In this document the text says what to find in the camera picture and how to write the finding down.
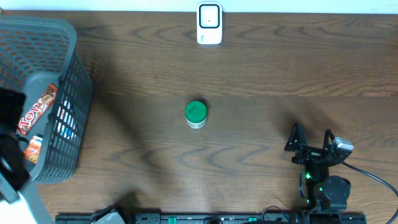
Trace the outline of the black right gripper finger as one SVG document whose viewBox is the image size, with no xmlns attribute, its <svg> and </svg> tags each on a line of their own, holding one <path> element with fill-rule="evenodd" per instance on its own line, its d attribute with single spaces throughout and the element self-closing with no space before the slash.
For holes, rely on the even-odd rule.
<svg viewBox="0 0 398 224">
<path fill-rule="evenodd" d="M 325 131 L 324 140 L 323 140 L 323 148 L 328 149 L 329 145 L 335 139 L 335 135 L 330 129 Z"/>
<path fill-rule="evenodd" d="M 307 145 L 307 139 L 302 126 L 299 123 L 294 123 L 293 130 L 284 147 L 284 151 L 299 152 Z"/>
</svg>

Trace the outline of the red Top chocolate bar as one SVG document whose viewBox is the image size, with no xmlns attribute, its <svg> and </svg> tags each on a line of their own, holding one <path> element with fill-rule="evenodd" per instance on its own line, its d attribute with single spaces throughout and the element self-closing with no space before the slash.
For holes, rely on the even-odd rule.
<svg viewBox="0 0 398 224">
<path fill-rule="evenodd" d="M 30 110 L 21 117 L 17 130 L 27 135 L 34 124 L 53 105 L 57 94 L 57 87 L 51 83 L 43 92 L 41 97 L 31 106 Z"/>
</svg>

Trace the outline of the orange snack packet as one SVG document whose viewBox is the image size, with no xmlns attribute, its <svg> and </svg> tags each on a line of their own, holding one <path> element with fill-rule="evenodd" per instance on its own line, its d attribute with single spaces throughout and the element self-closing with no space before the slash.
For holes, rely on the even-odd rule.
<svg viewBox="0 0 398 224">
<path fill-rule="evenodd" d="M 42 145 L 43 139 L 38 136 L 33 136 L 32 139 L 30 140 L 28 146 L 26 147 L 24 151 L 25 158 L 36 164 L 40 155 L 40 148 Z"/>
</svg>

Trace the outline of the white Panadol medicine box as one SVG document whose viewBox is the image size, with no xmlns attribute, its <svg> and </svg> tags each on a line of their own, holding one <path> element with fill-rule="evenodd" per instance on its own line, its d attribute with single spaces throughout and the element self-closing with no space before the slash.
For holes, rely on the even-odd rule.
<svg viewBox="0 0 398 224">
<path fill-rule="evenodd" d="M 57 124 L 57 132 L 68 140 L 72 140 L 75 137 L 76 122 L 73 117 L 74 114 L 74 105 L 67 100 L 58 108 L 57 117 L 61 122 Z"/>
</svg>

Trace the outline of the green lid jar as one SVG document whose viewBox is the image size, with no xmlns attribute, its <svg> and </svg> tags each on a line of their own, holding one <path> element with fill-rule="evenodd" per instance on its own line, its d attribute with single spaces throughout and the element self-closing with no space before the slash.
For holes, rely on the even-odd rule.
<svg viewBox="0 0 398 224">
<path fill-rule="evenodd" d="M 185 108 L 185 118 L 192 129 L 200 129 L 206 124 L 207 107 L 200 101 L 191 101 Z"/>
</svg>

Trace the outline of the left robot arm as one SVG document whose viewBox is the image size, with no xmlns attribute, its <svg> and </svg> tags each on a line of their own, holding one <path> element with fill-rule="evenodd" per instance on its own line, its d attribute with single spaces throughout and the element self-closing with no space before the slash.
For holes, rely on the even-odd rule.
<svg viewBox="0 0 398 224">
<path fill-rule="evenodd" d="M 24 165 L 19 143 L 27 139 L 16 133 L 24 102 L 25 94 L 1 89 L 1 223 L 128 223 L 116 205 L 92 215 L 52 218 Z"/>
</svg>

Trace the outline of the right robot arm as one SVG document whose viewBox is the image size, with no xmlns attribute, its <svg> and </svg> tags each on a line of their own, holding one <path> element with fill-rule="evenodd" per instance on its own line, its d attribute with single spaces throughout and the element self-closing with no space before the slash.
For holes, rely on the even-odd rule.
<svg viewBox="0 0 398 224">
<path fill-rule="evenodd" d="M 341 212 L 347 208 L 351 183 L 345 178 L 330 175 L 329 168 L 341 164 L 353 151 L 351 141 L 325 131 L 323 147 L 309 146 L 298 123 L 293 125 L 285 151 L 293 152 L 294 164 L 304 166 L 300 175 L 300 194 L 308 200 L 315 213 Z"/>
</svg>

